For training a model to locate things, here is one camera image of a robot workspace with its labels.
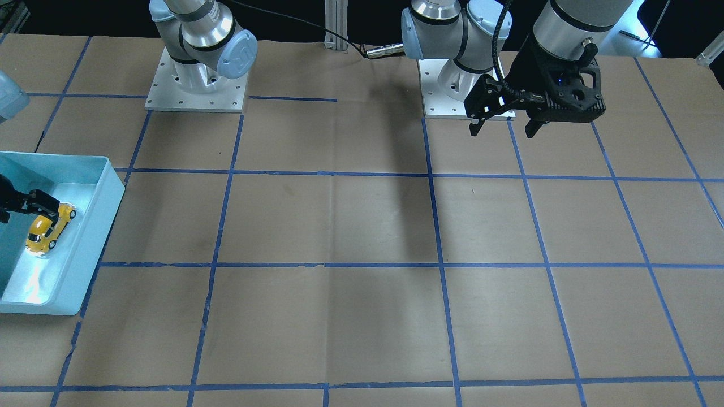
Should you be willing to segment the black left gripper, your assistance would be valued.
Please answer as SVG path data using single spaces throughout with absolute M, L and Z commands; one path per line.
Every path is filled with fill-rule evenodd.
M 489 74 L 479 77 L 464 100 L 472 137 L 485 122 L 514 109 L 528 115 L 525 134 L 532 138 L 548 123 L 592 123 L 606 111 L 597 44 L 584 40 L 582 55 L 566 61 L 547 52 L 530 34 L 523 42 L 506 81 Z M 543 98 L 529 101 L 529 92 Z

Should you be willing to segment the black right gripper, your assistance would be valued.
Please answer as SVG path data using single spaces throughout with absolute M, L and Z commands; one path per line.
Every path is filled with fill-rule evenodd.
M 51 221 L 59 219 L 60 201 L 54 196 L 34 189 L 27 194 L 15 190 L 11 180 L 1 174 L 1 222 L 10 221 L 10 212 L 44 216 Z

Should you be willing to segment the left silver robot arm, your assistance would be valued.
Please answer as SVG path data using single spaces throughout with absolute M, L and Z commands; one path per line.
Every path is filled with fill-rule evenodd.
M 515 29 L 512 1 L 413 1 L 401 14 L 402 44 L 413 60 L 443 59 L 440 81 L 463 102 L 471 136 L 494 116 L 527 113 L 527 137 L 548 123 L 592 123 L 605 113 L 600 43 L 629 1 L 546 1 L 514 62 L 499 52 Z

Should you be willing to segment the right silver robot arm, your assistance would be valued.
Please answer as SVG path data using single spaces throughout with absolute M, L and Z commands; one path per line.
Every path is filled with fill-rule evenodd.
M 232 11 L 217 1 L 150 1 L 150 15 L 165 42 L 165 48 L 178 70 L 181 66 L 204 67 L 206 83 L 191 79 L 192 69 L 181 68 L 181 89 L 200 94 L 212 90 L 210 73 L 238 80 L 246 75 L 257 57 L 258 45 L 251 31 L 243 29 Z M 2 71 L 2 123 L 28 106 L 29 97 Z M 2 174 L 2 223 L 10 221 L 10 212 L 43 215 L 51 221 L 59 218 L 59 201 L 34 189 L 23 193 Z

